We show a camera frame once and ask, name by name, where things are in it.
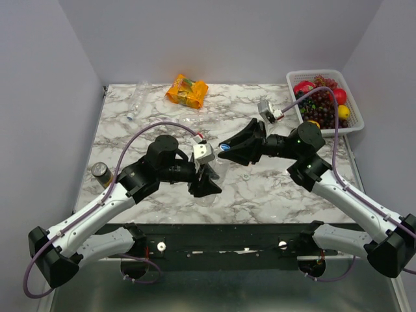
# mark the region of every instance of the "lemon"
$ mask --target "lemon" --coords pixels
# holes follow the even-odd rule
[[[320,125],[318,122],[314,121],[314,120],[308,120],[307,122],[311,122],[312,124],[315,124],[318,126],[318,128],[320,129]]]
[[[341,120],[347,120],[350,116],[350,110],[345,105],[339,105],[338,106],[338,117]]]

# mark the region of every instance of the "small can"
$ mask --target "small can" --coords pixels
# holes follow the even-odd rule
[[[91,173],[104,189],[106,189],[110,185],[113,179],[113,175],[109,170],[109,167],[101,161],[92,165]]]

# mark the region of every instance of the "gray wall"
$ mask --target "gray wall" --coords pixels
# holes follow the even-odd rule
[[[415,33],[416,1],[385,0],[343,70],[365,121],[350,136],[365,190],[403,215],[416,214]],[[416,276],[402,277],[416,311]]]
[[[70,215],[102,87],[57,1],[2,1],[0,29],[0,310],[30,312],[27,234]]]
[[[106,83],[285,82],[342,69],[381,0],[60,0]]]

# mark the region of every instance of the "cable tie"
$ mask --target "cable tie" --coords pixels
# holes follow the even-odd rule
[[[347,183],[346,185],[344,185],[344,187],[343,187],[343,190],[347,190],[347,189],[349,189],[350,188],[350,183]]]

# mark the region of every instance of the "bottle cap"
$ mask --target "bottle cap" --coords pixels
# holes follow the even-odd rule
[[[133,120],[134,118],[135,118],[135,115],[132,112],[127,113],[127,119],[128,120]]]
[[[230,149],[230,147],[227,144],[221,144],[220,145],[220,150],[222,150],[222,151],[227,151],[229,149]]]

